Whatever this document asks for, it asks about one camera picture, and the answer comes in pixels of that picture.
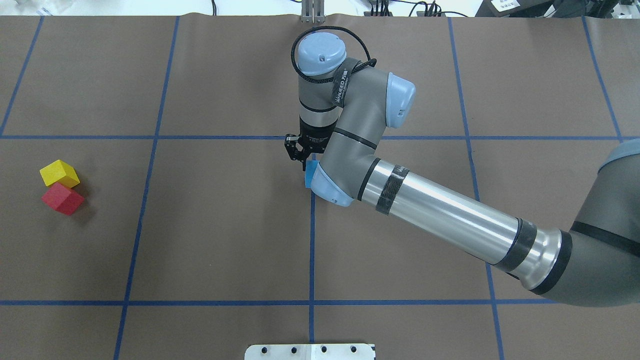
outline black tape band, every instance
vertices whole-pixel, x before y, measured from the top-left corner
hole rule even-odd
[[[336,106],[344,107],[344,97],[347,95],[347,87],[353,69],[360,63],[360,60],[354,58],[346,58],[342,65],[333,73],[333,93],[331,96],[332,103]]]
[[[609,244],[640,258],[640,243],[624,236],[620,236],[610,231],[606,231],[605,229],[601,229],[599,227],[595,227],[579,221],[573,223],[573,226],[571,226],[571,231],[585,234],[586,236],[592,237],[596,240],[600,240],[606,244]]]
[[[310,108],[307,105],[305,105],[304,102],[302,102],[302,100],[300,100],[300,105],[302,105],[303,108],[307,109],[308,111],[313,111],[314,113],[327,113],[329,111],[332,111],[333,109],[336,108],[336,105],[333,105],[332,107],[328,108],[328,109],[314,109],[314,108]]]
[[[373,174],[373,170],[376,168],[376,166],[378,166],[379,162],[380,162],[380,158],[376,158],[371,163],[371,166],[369,167],[369,170],[367,171],[367,175],[365,175],[364,180],[362,181],[362,185],[360,185],[360,191],[358,192],[358,201],[362,201],[362,194],[364,194],[364,189],[367,187],[367,183],[369,182],[369,178],[371,177],[371,174]]]
[[[518,219],[518,232],[507,254],[494,266],[504,272],[510,272],[522,264],[531,251],[538,228],[531,222]]]
[[[409,174],[408,168],[400,165],[396,165],[396,167],[394,167],[393,172],[391,172],[391,175],[387,179],[387,183],[378,198],[376,210],[385,215],[389,215],[391,205],[394,204],[398,190],[400,190],[400,186],[402,186],[407,174]]]
[[[336,127],[335,129],[333,129],[333,132],[338,133],[340,135],[344,135],[344,136],[346,136],[348,138],[351,138],[353,140],[356,140],[357,142],[362,143],[362,144],[364,144],[364,145],[366,145],[366,146],[368,146],[368,147],[370,147],[370,148],[372,148],[374,150],[378,147],[375,143],[372,143],[372,142],[368,141],[365,138],[362,138],[362,137],[360,137],[360,136],[358,136],[358,135],[356,135],[354,133],[351,133],[351,132],[346,131],[344,129],[341,129],[339,127]]]
[[[531,290],[531,292],[536,295],[542,295],[551,290],[557,284],[558,280],[560,280],[560,277],[566,269],[566,265],[569,263],[571,250],[573,249],[573,242],[569,233],[564,231],[561,231],[561,233],[562,243],[560,244],[560,253],[558,254],[556,263],[554,264],[554,267],[551,268],[547,278],[544,279],[540,285]]]
[[[335,121],[333,124],[317,127],[307,124],[300,118],[300,139],[298,143],[302,146],[305,155],[309,156],[313,152],[323,154],[329,144],[334,127]]]

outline silver arm segment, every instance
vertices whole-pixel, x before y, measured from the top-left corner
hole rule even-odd
[[[302,40],[300,56],[306,58],[301,64],[324,59],[322,47],[314,47],[317,34]],[[331,77],[336,67],[313,75]],[[351,78],[344,109],[314,173],[312,190],[318,196],[342,206],[357,199],[402,218],[548,299],[578,306],[640,300],[640,139],[612,153],[571,231],[540,229],[375,157],[385,128],[401,125],[413,101],[415,87],[412,91],[413,85],[402,81],[374,68]],[[331,83],[300,78],[299,92],[306,110],[332,105]],[[301,113],[301,121],[306,118],[318,116]]]

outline blue tape line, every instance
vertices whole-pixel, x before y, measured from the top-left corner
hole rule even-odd
[[[458,67],[458,52],[456,51],[456,39],[453,34],[453,23],[451,18],[448,17],[449,23],[449,37],[451,38],[451,52],[453,55],[453,67],[456,71],[456,82],[458,84],[458,98],[460,100],[460,112],[462,113],[462,124],[465,127],[465,140],[467,142],[467,156],[469,158],[469,165],[471,166],[471,178],[474,185],[474,195],[476,200],[480,201],[480,194],[478,192],[478,185],[476,179],[476,165],[474,164],[473,152],[471,149],[471,137],[469,134],[469,124],[467,122],[467,108],[465,106],[465,96],[462,92],[462,80],[460,78],[460,68]]]
[[[311,214],[309,226],[309,343],[316,342],[315,301],[316,301],[316,195],[311,192]]]
[[[500,330],[500,318],[498,316],[498,305],[495,299],[495,288],[493,286],[493,274],[491,273],[491,265],[484,263],[486,270],[486,278],[489,283],[489,296],[491,297],[491,310],[493,313],[493,326],[495,327],[495,339],[498,343],[498,357],[504,360],[504,347],[502,346],[502,331]]]
[[[164,101],[166,99],[166,90],[169,86],[169,77],[171,74],[171,64],[173,62],[173,51],[175,50],[175,39],[178,35],[178,25],[180,24],[180,17],[175,17],[175,24],[173,26],[173,37],[171,41],[171,49],[169,50],[169,60],[166,64],[166,73],[164,75],[164,85],[162,90],[162,98],[160,99],[160,108],[158,109],[158,118],[156,121],[156,132],[154,135],[154,143],[151,146],[151,157],[149,158],[149,166],[147,169],[147,178],[145,180],[145,190],[142,194],[142,204],[140,206],[140,216],[138,217],[138,227],[136,228],[136,239],[133,244],[133,251],[131,253],[131,264],[129,265],[129,275],[127,276],[127,287],[124,295],[124,305],[122,306],[122,314],[120,315],[120,326],[118,327],[118,337],[116,339],[116,346],[113,352],[113,360],[118,360],[120,357],[120,346],[122,345],[122,335],[124,333],[124,326],[127,319],[127,310],[129,307],[129,299],[131,297],[131,285],[133,283],[133,274],[136,269],[136,258],[138,257],[138,247],[140,245],[140,234],[142,233],[142,222],[145,217],[145,210],[147,206],[147,197],[149,194],[149,184],[151,182],[151,175],[154,169],[154,161],[156,158],[156,149],[158,144],[158,138],[160,135],[160,126],[162,125],[162,115],[164,112]]]
[[[387,135],[382,140],[465,140],[466,136],[459,135]]]
[[[307,300],[131,300],[129,306],[307,306]]]
[[[0,306],[123,306],[124,301],[108,300],[0,300]]]
[[[152,140],[153,135],[3,135],[14,140]]]
[[[584,16],[582,16],[582,27],[584,28],[584,34],[587,36],[587,44],[589,45],[589,52],[591,53],[591,60],[593,61],[593,67],[596,70],[596,75],[598,76],[598,81],[600,82],[600,88],[602,88],[602,94],[604,95],[604,100],[606,101],[607,107],[609,108],[609,115],[611,116],[611,122],[613,122],[613,128],[616,130],[616,134],[618,135],[617,140],[622,142],[622,134],[620,133],[618,120],[616,119],[616,114],[613,112],[613,106],[611,106],[611,100],[609,100],[609,93],[607,92],[607,87],[604,85],[604,80],[602,79],[602,74],[600,73],[600,66],[598,66],[596,53],[593,50],[593,43],[591,42],[591,35],[589,34],[587,19]]]
[[[456,71],[456,82],[458,84],[458,97],[460,98],[460,111],[462,113],[462,123],[465,127],[465,136],[467,141],[467,154],[469,158],[469,166],[471,168],[471,180],[474,186],[474,195],[476,196],[476,200],[480,201],[480,192],[478,190],[477,176],[476,176],[476,165],[474,164],[473,158],[473,149],[471,148],[471,137],[469,132],[469,124],[467,122],[467,109],[465,107],[465,96],[462,91],[462,80],[460,77],[460,68],[458,67],[458,53],[456,51],[456,39],[453,32],[453,23],[451,18],[448,17],[447,21],[449,23],[449,36],[451,38],[451,52],[453,55],[453,66]],[[493,279],[491,275],[491,268],[489,264],[485,263],[486,267],[486,275],[489,284],[489,294],[491,295],[491,308],[493,312],[493,326],[495,328],[495,338],[498,346],[498,355],[500,360],[504,360],[504,349],[502,347],[502,334],[500,333],[500,320],[498,317],[498,307],[495,302],[495,292],[493,290]]]
[[[42,29],[42,23],[44,23],[44,16],[40,17],[40,21],[38,22],[38,27],[36,28],[36,32],[33,34],[33,39],[31,40],[31,45],[29,46],[29,51],[27,51],[27,56],[24,59],[24,63],[22,64],[22,69],[20,70],[20,74],[18,75],[18,80],[15,82],[15,87],[13,88],[11,99],[9,99],[9,105],[7,105],[6,107],[6,112],[4,113],[4,119],[2,120],[2,124],[0,125],[0,136],[2,136],[2,134],[4,133],[4,128],[6,127],[6,123],[9,121],[9,115],[11,114],[11,109],[13,108],[13,102],[15,101],[15,96],[18,95],[18,89],[20,89],[20,84],[22,83],[24,72],[27,70],[29,59],[31,59],[31,53],[33,53],[33,48],[36,46],[36,41],[38,40],[40,29]]]
[[[315,306],[490,305],[491,299],[314,300]],[[496,299],[497,305],[558,304],[549,299]],[[0,300],[0,306],[123,306],[119,300]],[[130,300],[128,306],[308,306],[308,300]]]
[[[160,135],[162,140],[283,140],[284,136],[261,135]]]
[[[316,300],[318,306],[489,305],[489,299]]]
[[[549,299],[496,299],[498,305],[535,305],[535,304],[558,304]]]
[[[7,140],[153,140],[154,135],[2,135]],[[619,140],[617,136],[470,135],[471,140]],[[624,140],[640,136],[622,136]],[[159,140],[284,140],[284,136],[259,135],[160,135]],[[383,140],[466,140],[458,135],[392,135]]]

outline black cable bundle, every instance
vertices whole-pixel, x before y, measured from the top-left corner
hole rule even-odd
[[[418,1],[417,3],[414,3],[413,1],[405,1],[405,0],[391,0],[391,1],[395,1],[398,3],[406,3],[406,4],[413,4],[413,8],[411,8],[411,11],[409,12],[409,16],[413,15],[413,11],[415,10],[415,8],[418,5],[424,5],[424,16],[428,16],[428,17],[441,17],[442,14],[444,13],[457,13],[458,15],[462,15],[464,17],[468,17],[463,13],[459,13],[459,12],[443,12],[442,11],[442,7],[438,4],[436,4],[435,1],[433,1],[431,4],[427,4],[427,2],[425,1]]]
[[[389,0],[376,0],[376,8],[373,8],[373,1],[371,3],[371,16],[391,16],[389,12]]]

